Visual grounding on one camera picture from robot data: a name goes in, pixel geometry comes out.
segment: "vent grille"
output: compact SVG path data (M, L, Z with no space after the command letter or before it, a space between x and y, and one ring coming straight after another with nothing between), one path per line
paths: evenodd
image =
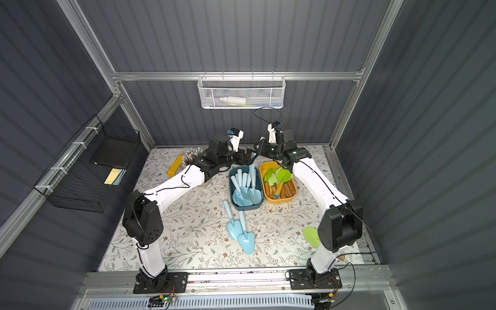
M144 310L149 309L149 297L97 298L92 299L88 310ZM291 307L292 309L313 309L311 296L303 294L263 294L263 295L218 295L218 296L179 296L169 309L255 309L262 307Z

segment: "black mounting plate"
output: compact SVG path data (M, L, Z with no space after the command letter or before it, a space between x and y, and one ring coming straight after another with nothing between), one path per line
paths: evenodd
M155 279L154 282L158 283L158 287L163 285L160 285L160 283L165 283L167 281L170 281L174 283L175 293L184 293L186 291L186 285L187 285L187 272L167 272L167 273L162 273L159 274ZM134 289L133 293L134 294L154 294L154 293L164 293L169 294L172 291L172 286L167 285L165 288L160 291L155 289L149 279L145 279L144 276L141 273L138 273L136 275L136 283L134 284Z
M341 277L339 276L339 271L336 268L331 269L329 273L329 281L325 281L324 284L313 286L308 281L307 270L306 269L290 269L289 278L294 281L290 281L292 290L308 290L308 289L332 289L332 286L340 289L343 287L341 283Z

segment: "yellow plastic tray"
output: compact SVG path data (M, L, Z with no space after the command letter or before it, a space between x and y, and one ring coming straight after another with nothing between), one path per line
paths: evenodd
M262 182L263 182L263 178L265 177L265 173L267 172L267 170L274 169L274 168L279 168L279 167L280 166L276 162L274 162L274 161L263 163L260 166L260 175L262 176ZM293 198L298 193L298 189L296 188L296 184L295 184L294 178L291 178L291 180L289 180L288 182L293 182L293 186L296 189L296 193L293 196L288 197L288 198L272 199L272 198L269 197L269 194L265 192L265 186L262 186L263 187L263 193L265 195L265 199L267 199L267 201L269 203L272 203L272 204L286 203L286 202L290 202L291 200L293 200Z

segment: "aluminum frame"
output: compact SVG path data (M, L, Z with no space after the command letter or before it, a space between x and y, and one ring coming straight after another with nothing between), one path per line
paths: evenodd
M336 146L338 145L339 140L343 135L344 129L348 124L348 121L350 120L350 116L353 113L355 106L357 105L360 95L362 94L362 91L367 83L367 80L369 79L370 73L372 72L375 62L377 61L380 51L382 50L382 46L386 41L387 35L389 34L391 27L393 26L394 20L398 15L398 12L401 8L401 5L403 4L403 1L404 0L391 0L389 2L386 13L384 14L384 18L382 19L379 29L377 30L377 33L372 42L371 49L369 50L369 53L365 58L362 78L360 79L360 81L356 83L355 87L352 89L348 101L346 102L343 108L343 112L339 117L338 124L336 125L336 129L334 130L331 140L329 141L329 145L331 146L332 150L336 149Z
M112 78L112 73L115 72L114 67L112 66L112 63L107 57L107 54L105 53L102 45L93 32L91 25L84 16L84 13L77 3L77 0L57 0L57 3L69 20L79 39L83 43L88 54L95 63L103 79L107 83L107 86L113 93L119 92L124 95L125 100L121 103L121 107L124 110L127 118L129 119L132 127L140 132L141 141L145 145L146 149L150 151L153 147L155 147L155 142L153 141L150 132L146 128L145 123L139 116L138 111L132 103L132 100L127 94L124 86L117 83Z
M356 281L354 291L397 290L388 265L354 265ZM290 269L305 267L234 268L234 269L185 269L171 272L188 272L187 290L181 295L237 295L274 293L318 293L328 289L291 290L285 277ZM112 298L129 296L154 296L155 294L133 294L137 271L88 272L77 298ZM343 288L353 287L354 273L351 267L339 271Z
M341 162L339 161L338 154L335 150L324 149L324 155L327 159L327 163L329 164L329 168L331 169L331 174L334 177L334 182L336 182L336 187L343 194L347 195L351 200L355 199L353 192L351 191L350 184L348 183L348 179L344 174L343 167L341 166ZM370 252L375 252L375 247L373 245L372 239L368 230L364 227L362 238L367 243ZM376 264L380 264L380 259L377 253L371 254L373 260Z
M82 142L93 130L91 127L95 127L100 123L98 118L104 122L109 119L109 117L114 113L117 107L123 100L120 93L116 93L110 98L110 100L105 104L105 106L97 114L98 117L94 117L88 126L79 134L71 146L59 157L55 162L54 167L61 167L66 163L74 152L78 149L78 142ZM50 169L47 174L40 180L39 185L47 184L56 174L56 170ZM33 189L27 195L27 197L21 202L21 204L16 208L16 210L9 216L9 218L0 227L0 258L5 254L10 245L15 241L17 236L26 227L31 218L35 215L41 205L46 201L45 196L40 194L37 190Z
M198 81L202 75L225 80L358 81L361 72L115 72L114 81Z

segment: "white wire basket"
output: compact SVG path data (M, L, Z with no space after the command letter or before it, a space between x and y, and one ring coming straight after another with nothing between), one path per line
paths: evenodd
M198 79L204 109L258 109L283 107L284 76L266 79L223 79L202 75Z

